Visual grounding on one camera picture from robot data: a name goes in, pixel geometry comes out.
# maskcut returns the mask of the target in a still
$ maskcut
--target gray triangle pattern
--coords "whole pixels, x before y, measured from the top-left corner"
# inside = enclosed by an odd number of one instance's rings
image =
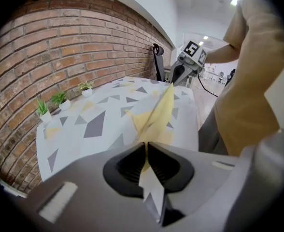
[[[174,129],[173,126],[172,126],[172,124],[170,124],[170,122],[167,123],[167,126],[170,127],[170,128],[172,128],[172,129]]]
[[[124,138],[123,134],[121,134],[111,145],[108,149],[117,149],[124,146]]]
[[[120,100],[121,99],[121,96],[120,95],[111,95],[110,97],[114,98],[114,99],[117,99],[117,100]]]
[[[49,158],[47,159],[47,161],[49,162],[51,173],[53,172],[57,153],[58,153],[58,149],[52,155],[50,155]]]
[[[127,101],[127,103],[130,103],[130,102],[138,102],[138,100],[135,100],[135,99],[129,98],[129,97],[126,97],[126,101]]]
[[[68,116],[67,116],[67,117],[61,117],[61,118],[59,118],[59,120],[60,120],[62,126],[65,124],[67,118],[68,118]]]
[[[88,122],[85,129],[84,138],[102,136],[104,116],[105,116],[105,111],[99,114],[92,121]]]
[[[74,125],[83,125],[83,124],[87,124],[87,122],[81,117],[81,115],[79,115],[74,123]]]
[[[130,110],[134,106],[127,106],[127,107],[121,107],[121,117],[123,117],[126,113],[125,110]]]
[[[57,115],[61,112],[61,110],[59,109],[58,111],[56,111],[55,113],[53,113],[53,115]]]
[[[143,87],[138,88],[136,91],[147,94],[147,92],[145,91],[145,89]]]
[[[151,214],[155,217],[156,220],[160,220],[160,215],[157,211],[154,199],[152,197],[152,194],[149,193],[146,200],[144,201],[144,204],[146,205],[147,209],[151,212]]]
[[[177,108],[173,108],[172,109],[172,115],[173,115],[173,117],[175,119],[177,119],[178,114],[179,114],[179,108],[178,107]]]
[[[108,98],[109,98],[109,97],[104,98],[103,100],[99,101],[97,104],[100,104],[100,103],[107,103],[107,102],[108,102]]]

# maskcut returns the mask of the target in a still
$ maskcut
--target person's arm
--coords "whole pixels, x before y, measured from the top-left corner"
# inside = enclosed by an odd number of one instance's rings
[[[205,63],[228,63],[239,58],[241,46],[246,35],[246,21],[241,8],[242,2],[242,0],[238,2],[234,16],[223,38],[229,45],[209,52]]]
[[[228,63],[237,60],[239,55],[240,49],[237,49],[229,44],[214,51],[208,52],[205,63]]]

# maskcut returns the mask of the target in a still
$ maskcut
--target person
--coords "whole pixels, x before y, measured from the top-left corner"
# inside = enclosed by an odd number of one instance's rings
[[[199,151],[239,156],[279,129],[264,93],[284,68],[284,26],[267,0],[239,0],[223,39],[206,63],[238,65],[199,130]]]

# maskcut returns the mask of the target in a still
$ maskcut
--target floor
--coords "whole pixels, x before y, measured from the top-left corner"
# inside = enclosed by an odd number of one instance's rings
[[[201,78],[204,87],[217,96],[223,91],[225,85],[215,80],[204,80]],[[197,78],[191,82],[190,88],[193,90],[195,102],[197,106],[198,128],[202,126],[207,116],[209,115],[216,97],[206,92]]]

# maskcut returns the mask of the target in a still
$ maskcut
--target succulent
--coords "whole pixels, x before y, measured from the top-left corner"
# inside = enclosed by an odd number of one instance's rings
[[[85,91],[85,90],[88,90],[88,89],[92,88],[93,87],[93,83],[94,82],[91,82],[91,83],[88,83],[88,82],[80,83],[79,86],[78,86],[78,91]]]
[[[40,116],[45,115],[49,111],[49,109],[47,108],[47,105],[42,100],[37,100],[37,102],[38,102],[37,113]]]
[[[59,106],[66,101],[66,92],[58,92],[56,95],[53,95],[51,98],[51,102],[55,105]]]

